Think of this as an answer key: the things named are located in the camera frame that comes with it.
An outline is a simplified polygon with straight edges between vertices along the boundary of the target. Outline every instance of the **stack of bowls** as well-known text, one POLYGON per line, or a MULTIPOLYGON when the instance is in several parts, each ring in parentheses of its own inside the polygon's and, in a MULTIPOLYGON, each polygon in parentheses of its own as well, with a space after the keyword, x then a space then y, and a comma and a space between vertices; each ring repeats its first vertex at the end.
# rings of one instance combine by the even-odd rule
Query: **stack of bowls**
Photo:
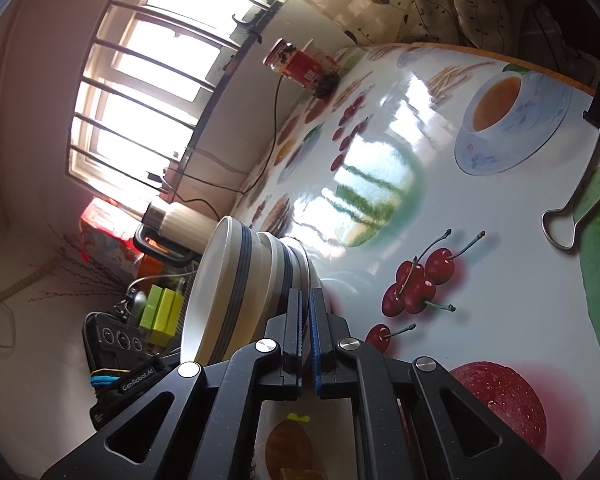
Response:
POLYGON ((255 233, 230 216, 218 223, 193 283, 182 331, 181 362, 205 366, 228 359, 264 334, 286 311, 290 288, 319 287, 297 240, 255 233))

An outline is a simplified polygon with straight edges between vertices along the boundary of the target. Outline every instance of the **blue cable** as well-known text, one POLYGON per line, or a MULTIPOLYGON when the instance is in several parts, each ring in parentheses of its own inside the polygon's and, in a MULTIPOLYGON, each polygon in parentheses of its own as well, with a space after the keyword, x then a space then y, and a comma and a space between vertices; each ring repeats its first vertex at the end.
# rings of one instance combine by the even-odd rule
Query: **blue cable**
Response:
POLYGON ((91 386, 108 386, 109 384, 116 382, 118 379, 119 377, 112 375, 100 375, 89 379, 89 383, 91 386))

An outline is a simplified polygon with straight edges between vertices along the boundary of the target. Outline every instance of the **cherry print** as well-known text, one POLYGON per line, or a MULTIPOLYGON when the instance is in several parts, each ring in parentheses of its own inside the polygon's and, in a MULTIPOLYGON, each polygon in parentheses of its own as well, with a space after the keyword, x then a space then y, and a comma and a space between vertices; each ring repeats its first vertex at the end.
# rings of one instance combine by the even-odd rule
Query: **cherry print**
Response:
POLYGON ((367 117, 364 121, 354 126, 353 130, 351 131, 351 135, 354 136, 363 133, 366 130, 366 124, 368 123, 368 120, 369 118, 367 117))
MULTIPOLYGON (((395 273, 395 281, 397 283, 404 283, 404 280, 406 280, 407 276, 409 275, 411 267, 413 267, 413 263, 411 261, 406 260, 406 261, 402 262, 400 264, 400 267, 398 267, 398 270, 395 273)), ((424 278, 424 267, 421 266, 420 264, 416 264, 415 269, 413 269, 413 272, 411 273, 411 278, 412 279, 424 278)))
POLYGON ((484 235, 485 232, 480 231, 477 237, 475 237, 464 249, 456 254, 452 254, 447 248, 441 248, 433 251, 427 258, 427 263, 424 266, 426 276, 436 285, 442 285, 443 283, 448 282, 456 270, 454 258, 457 258, 460 256, 460 254, 464 253, 484 235))
POLYGON ((347 136, 344 139, 342 139, 342 142, 340 143, 340 147, 339 147, 339 150, 341 152, 343 152, 344 150, 346 150, 349 147, 349 145, 351 144, 351 139, 352 139, 351 136, 347 136))
POLYGON ((420 261, 427 254, 427 251, 450 234, 451 229, 446 230, 441 237, 430 243, 420 256, 415 256, 411 261, 406 260, 398 266, 395 273, 395 283, 389 286, 382 297, 382 314, 393 317, 398 316, 403 310, 406 310, 409 314, 419 314, 428 306, 450 312, 456 310, 452 304, 439 305, 432 302, 436 295, 436 286, 445 283, 453 274, 453 258, 464 253, 482 238, 484 231, 481 231, 458 254, 452 255, 451 251, 446 248, 434 251, 423 267, 420 261))
POLYGON ((456 308, 453 305, 438 305, 432 303, 436 295, 436 285, 427 278, 413 280, 406 287, 402 296, 402 305, 409 314, 419 314, 428 306, 440 310, 454 312, 456 308))
POLYGON ((387 325, 378 324, 369 330, 369 333, 365 337, 365 343, 375 346, 379 351, 384 353, 389 348, 389 343, 393 336, 407 332, 407 330, 413 330, 414 328, 416 328, 416 324, 412 323, 402 330, 398 330, 398 332, 391 333, 387 325))
POLYGON ((384 293, 384 296, 382 297, 381 309, 382 313, 385 316, 397 316, 404 310, 404 305, 402 304, 402 297, 400 296, 401 289, 401 283, 394 283, 384 293))
POLYGON ((346 124, 355 113, 356 109, 353 106, 346 108, 342 114, 342 117, 340 118, 340 121, 338 122, 338 126, 344 126, 344 124, 346 124))
POLYGON ((331 171, 336 171, 340 166, 342 166, 343 161, 344 161, 344 155, 341 153, 331 163, 331 171))

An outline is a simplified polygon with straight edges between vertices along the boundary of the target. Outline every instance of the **metal screw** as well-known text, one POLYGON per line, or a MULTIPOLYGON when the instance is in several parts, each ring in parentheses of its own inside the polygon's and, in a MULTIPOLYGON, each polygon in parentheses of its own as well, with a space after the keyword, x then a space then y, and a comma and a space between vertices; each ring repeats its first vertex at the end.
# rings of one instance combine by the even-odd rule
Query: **metal screw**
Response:
POLYGON ((260 339, 260 341, 256 343, 256 350, 266 354, 272 350, 275 350, 276 346, 278 346, 278 343, 273 341, 273 339, 260 339))
POLYGON ((418 357, 416 366, 423 372, 432 372, 436 369, 436 362, 431 357, 418 357))
POLYGON ((343 337, 338 346, 343 350, 357 350, 360 348, 360 341, 358 341, 355 337, 343 337))
POLYGON ((182 363, 180 366, 178 366, 178 373, 181 377, 185 378, 195 377, 200 373, 200 365, 198 363, 194 363, 193 361, 182 363))

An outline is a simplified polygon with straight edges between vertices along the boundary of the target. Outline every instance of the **window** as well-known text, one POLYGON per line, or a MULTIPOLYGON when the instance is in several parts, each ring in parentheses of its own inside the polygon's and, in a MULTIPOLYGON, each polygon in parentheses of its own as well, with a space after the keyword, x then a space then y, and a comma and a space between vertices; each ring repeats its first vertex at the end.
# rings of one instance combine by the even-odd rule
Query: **window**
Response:
POLYGON ((279 5, 110 0, 78 89, 69 175, 144 212, 164 192, 156 180, 165 169, 184 170, 205 115, 253 44, 244 24, 257 31, 279 5))

